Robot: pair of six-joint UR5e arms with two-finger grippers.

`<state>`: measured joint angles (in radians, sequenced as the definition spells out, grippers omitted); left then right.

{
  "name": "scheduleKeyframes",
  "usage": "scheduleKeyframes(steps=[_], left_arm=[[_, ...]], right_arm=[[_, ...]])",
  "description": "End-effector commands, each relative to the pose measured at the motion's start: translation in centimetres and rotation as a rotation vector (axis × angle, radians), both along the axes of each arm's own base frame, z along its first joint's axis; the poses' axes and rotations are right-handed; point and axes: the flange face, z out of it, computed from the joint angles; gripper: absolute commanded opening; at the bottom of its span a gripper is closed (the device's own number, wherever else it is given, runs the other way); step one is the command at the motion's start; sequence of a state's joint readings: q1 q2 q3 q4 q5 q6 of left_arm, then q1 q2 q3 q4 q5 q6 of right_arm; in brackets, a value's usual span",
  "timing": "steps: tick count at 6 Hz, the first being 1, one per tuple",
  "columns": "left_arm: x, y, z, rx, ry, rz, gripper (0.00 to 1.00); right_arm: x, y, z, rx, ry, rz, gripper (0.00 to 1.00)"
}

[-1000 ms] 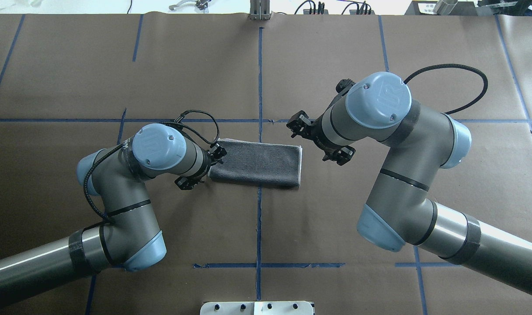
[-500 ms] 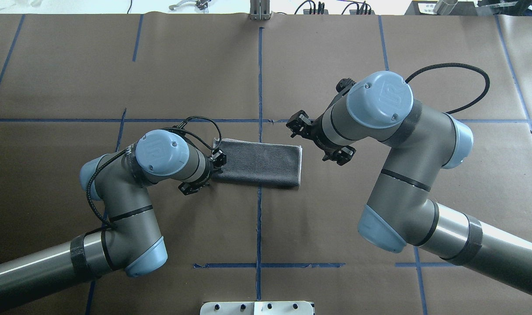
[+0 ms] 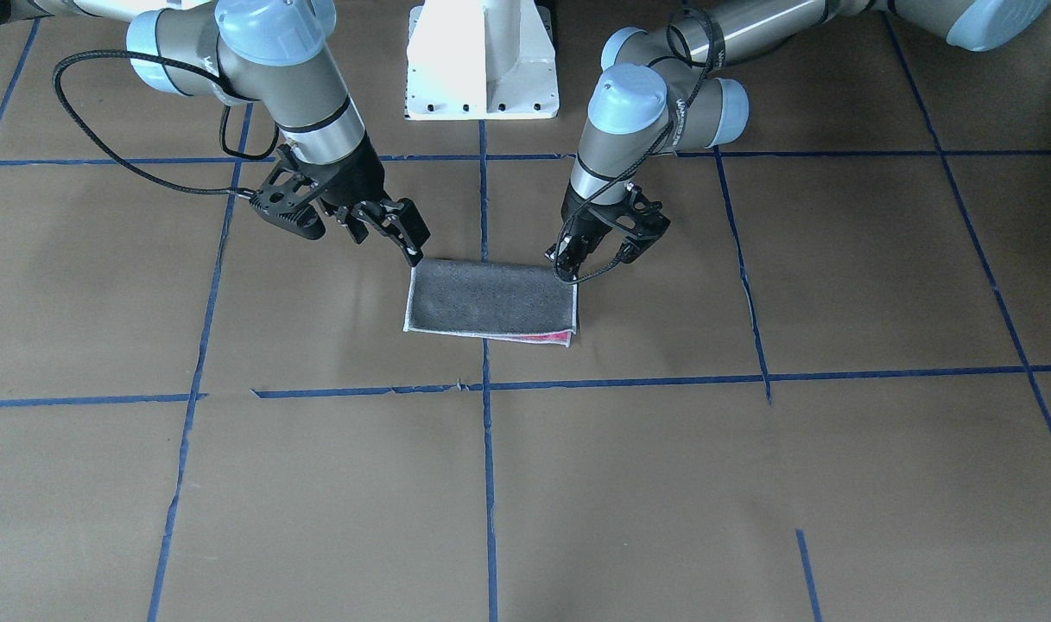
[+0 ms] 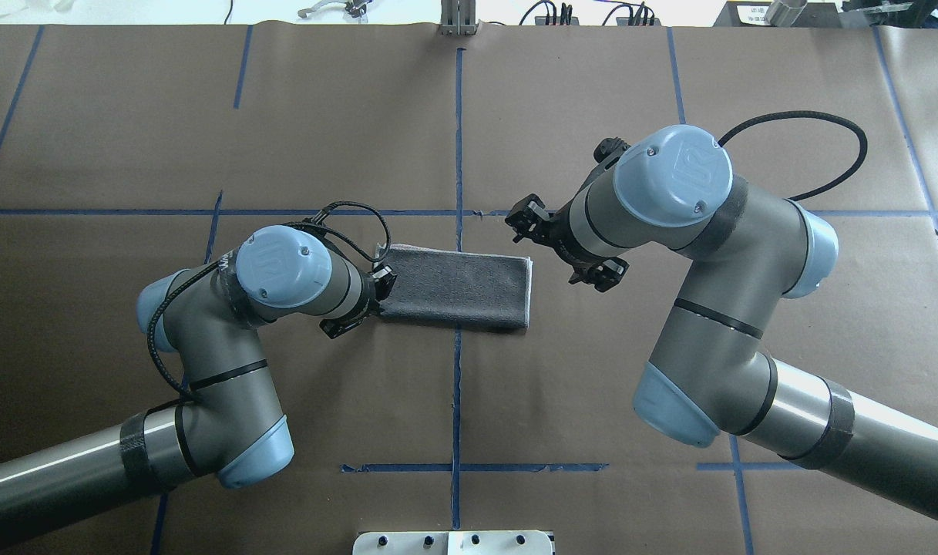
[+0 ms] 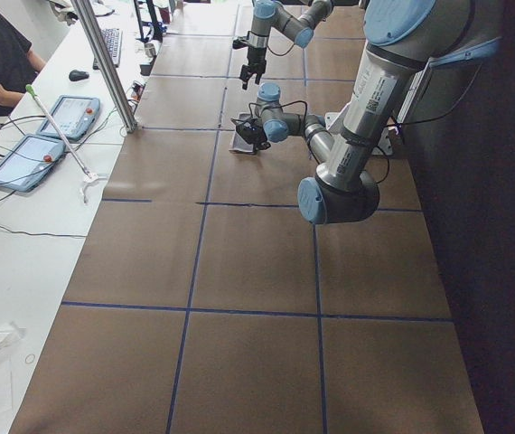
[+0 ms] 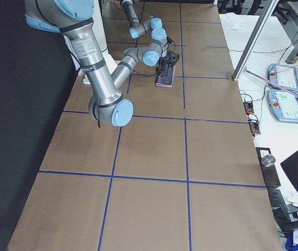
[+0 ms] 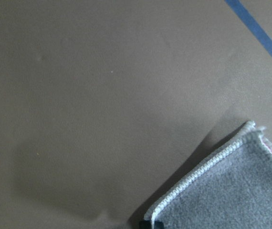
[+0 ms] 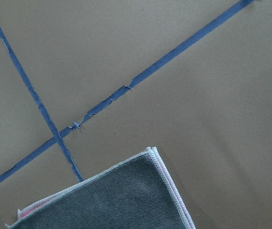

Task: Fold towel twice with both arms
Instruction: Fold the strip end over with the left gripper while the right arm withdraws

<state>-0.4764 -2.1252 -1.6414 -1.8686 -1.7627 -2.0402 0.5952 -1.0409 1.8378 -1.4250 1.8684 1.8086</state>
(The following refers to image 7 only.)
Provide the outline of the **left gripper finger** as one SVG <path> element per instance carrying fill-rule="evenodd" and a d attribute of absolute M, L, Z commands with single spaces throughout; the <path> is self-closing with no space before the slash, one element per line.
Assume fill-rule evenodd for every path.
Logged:
<path fill-rule="evenodd" d="M 139 221 L 139 229 L 164 229 L 164 224 L 161 221 L 152 223 L 149 220 L 141 220 Z"/>

